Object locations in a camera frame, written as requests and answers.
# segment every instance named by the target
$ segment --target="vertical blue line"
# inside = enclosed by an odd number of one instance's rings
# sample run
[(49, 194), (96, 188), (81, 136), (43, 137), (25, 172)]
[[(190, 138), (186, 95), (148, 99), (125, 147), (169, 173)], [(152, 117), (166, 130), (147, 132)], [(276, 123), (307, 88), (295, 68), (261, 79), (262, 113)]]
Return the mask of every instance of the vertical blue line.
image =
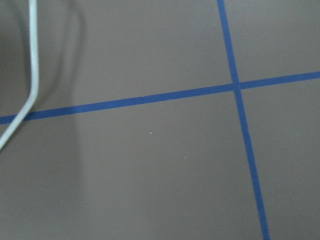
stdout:
[(250, 174), (251, 174), (255, 202), (256, 202), (259, 220), (260, 220), (262, 236), (264, 240), (270, 240), (267, 216), (266, 216), (265, 207), (264, 207), (264, 200), (263, 200), (262, 192), (260, 188), (254, 150), (253, 150), (253, 146), (252, 146), (252, 142), (249, 134), (246, 111), (245, 111), (244, 101), (241, 93), (241, 86), (240, 86), (238, 72), (237, 72), (235, 55), (232, 47), (231, 34), (229, 30), (228, 18), (227, 18), (224, 0), (217, 0), (217, 4), (218, 4), (218, 9), (220, 14), (221, 25), (222, 25), (225, 50), (228, 58), (231, 79), (234, 87), (233, 89), (234, 96), (235, 96), (247, 160), (248, 160)]

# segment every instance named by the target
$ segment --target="floor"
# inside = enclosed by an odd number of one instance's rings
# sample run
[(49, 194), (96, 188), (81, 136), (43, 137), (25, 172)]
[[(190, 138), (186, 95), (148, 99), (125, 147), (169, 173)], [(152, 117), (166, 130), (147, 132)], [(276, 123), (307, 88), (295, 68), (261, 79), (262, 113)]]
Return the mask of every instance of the floor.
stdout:
[[(319, 9), (39, 1), (0, 239), (319, 239)], [(0, 133), (28, 97), (28, 24), (27, 0), (0, 2)]]

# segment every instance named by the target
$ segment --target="white cable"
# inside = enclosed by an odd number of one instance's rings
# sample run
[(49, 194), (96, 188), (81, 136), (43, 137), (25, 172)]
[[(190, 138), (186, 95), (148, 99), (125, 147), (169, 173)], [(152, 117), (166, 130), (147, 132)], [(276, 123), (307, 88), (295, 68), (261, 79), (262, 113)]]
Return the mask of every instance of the white cable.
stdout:
[(29, 38), (31, 59), (31, 89), (25, 104), (0, 137), (0, 151), (17, 127), (26, 117), (35, 104), (39, 91), (39, 56), (38, 56), (38, 30), (37, 30), (37, 0), (29, 0)]

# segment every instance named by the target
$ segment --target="white tube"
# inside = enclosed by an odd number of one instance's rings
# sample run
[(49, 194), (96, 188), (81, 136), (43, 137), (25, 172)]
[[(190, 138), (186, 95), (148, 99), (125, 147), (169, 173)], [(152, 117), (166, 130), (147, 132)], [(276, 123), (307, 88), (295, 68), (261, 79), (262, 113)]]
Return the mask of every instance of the white tube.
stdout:
[(17, 127), (26, 117), (27, 113), (35, 104), (39, 91), (39, 56), (38, 56), (38, 23), (37, 23), (37, 0), (29, 0), (29, 38), (31, 59), (31, 89), (25, 104), (0, 137), (0, 151)]

